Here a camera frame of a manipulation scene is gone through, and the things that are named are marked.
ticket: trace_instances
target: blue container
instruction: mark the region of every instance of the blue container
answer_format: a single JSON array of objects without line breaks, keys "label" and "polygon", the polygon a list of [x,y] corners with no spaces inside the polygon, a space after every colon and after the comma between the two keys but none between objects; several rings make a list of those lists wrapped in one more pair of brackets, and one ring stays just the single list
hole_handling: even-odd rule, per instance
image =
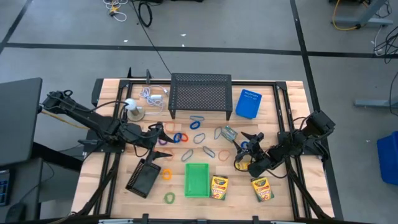
[{"label": "blue container", "polygon": [[381,178],[388,184],[398,185],[398,131],[377,140]]},{"label": "blue container", "polygon": [[242,90],[238,105],[236,105],[236,114],[249,119],[255,118],[259,111],[261,97],[261,94]]}]

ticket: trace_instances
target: green tray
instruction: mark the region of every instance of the green tray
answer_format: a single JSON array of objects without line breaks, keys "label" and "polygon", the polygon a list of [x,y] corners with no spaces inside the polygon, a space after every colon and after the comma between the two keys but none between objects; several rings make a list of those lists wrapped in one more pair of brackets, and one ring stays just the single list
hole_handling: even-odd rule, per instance
[{"label": "green tray", "polygon": [[185,165],[185,196],[186,197],[210,196],[209,164]]}]

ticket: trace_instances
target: table leg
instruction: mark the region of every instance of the table leg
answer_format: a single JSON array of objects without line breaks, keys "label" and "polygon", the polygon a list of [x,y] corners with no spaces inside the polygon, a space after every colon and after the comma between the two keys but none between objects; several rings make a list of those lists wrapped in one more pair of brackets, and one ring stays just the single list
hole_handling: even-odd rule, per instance
[{"label": "table leg", "polygon": [[231,117],[232,111],[227,111],[226,112],[226,120],[229,121],[230,117]]},{"label": "table leg", "polygon": [[175,110],[169,110],[172,119],[175,119]]},{"label": "table leg", "polygon": [[39,143],[33,142],[31,158],[40,157],[46,162],[80,172],[83,162],[72,156],[57,152]]}]

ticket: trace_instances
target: blue rubber band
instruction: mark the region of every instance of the blue rubber band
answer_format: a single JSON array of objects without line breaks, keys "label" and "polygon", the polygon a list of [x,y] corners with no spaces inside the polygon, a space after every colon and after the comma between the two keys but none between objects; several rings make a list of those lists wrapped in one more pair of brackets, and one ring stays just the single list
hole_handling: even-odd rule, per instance
[{"label": "blue rubber band", "polygon": [[248,141],[243,141],[242,143],[241,143],[241,148],[242,149],[245,149],[246,147],[244,147],[244,145],[247,145],[249,142]]},{"label": "blue rubber band", "polygon": [[200,127],[200,121],[194,121],[192,124],[189,126],[192,130],[196,130]]},{"label": "blue rubber band", "polygon": [[174,137],[173,137],[174,143],[179,143],[181,141],[181,138],[182,138],[181,133],[174,134]]},{"label": "blue rubber band", "polygon": [[[191,154],[190,154],[187,158],[184,159],[184,156],[187,155],[189,152],[191,152]],[[189,158],[191,158],[192,155],[193,155],[193,149],[187,150],[187,151],[184,153],[184,155],[182,155],[181,161],[182,161],[182,162],[187,161]]]},{"label": "blue rubber band", "polygon": [[[217,132],[218,129],[220,129],[220,133],[219,133],[219,134],[217,135],[217,137],[216,137],[216,132]],[[217,128],[214,130],[214,139],[218,139],[222,132],[223,132],[223,127],[221,127],[221,126],[220,126],[220,127],[217,127]]]},{"label": "blue rubber band", "polygon": [[216,157],[216,153],[213,152],[213,150],[209,149],[209,148],[206,147],[206,146],[203,146],[203,151],[204,151],[206,154],[208,154],[211,158]]},{"label": "blue rubber band", "polygon": [[205,120],[205,117],[204,117],[204,116],[194,116],[194,115],[191,115],[191,116],[189,117],[189,119],[191,119],[192,121],[204,121],[204,120]]},{"label": "blue rubber band", "polygon": [[[201,135],[203,135],[203,139],[200,140],[199,142],[196,141],[195,139],[196,139],[197,137],[201,136]],[[200,144],[201,142],[203,142],[203,140],[205,140],[205,138],[206,138],[206,134],[205,134],[205,133],[197,134],[195,137],[193,137],[193,142],[194,142],[195,144]]]}]

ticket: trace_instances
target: red rubber band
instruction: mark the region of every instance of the red rubber band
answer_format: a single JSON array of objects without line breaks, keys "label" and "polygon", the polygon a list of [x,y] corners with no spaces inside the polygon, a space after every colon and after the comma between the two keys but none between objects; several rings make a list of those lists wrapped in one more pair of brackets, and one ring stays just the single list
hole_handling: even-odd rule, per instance
[{"label": "red rubber band", "polygon": [[164,149],[163,152],[166,153],[166,151],[171,152],[172,157],[164,157],[167,161],[172,161],[174,157],[174,152],[171,149]]},{"label": "red rubber band", "polygon": [[181,141],[187,142],[188,140],[189,140],[189,138],[188,138],[187,134],[183,133],[182,137],[181,137]]},{"label": "red rubber band", "polygon": [[[227,156],[225,159],[220,159],[220,154],[221,154],[222,152],[228,152],[228,156]],[[230,155],[231,155],[231,152],[230,152],[229,150],[221,150],[221,151],[218,153],[218,160],[220,160],[221,162],[225,162],[225,161],[229,158]]]}]

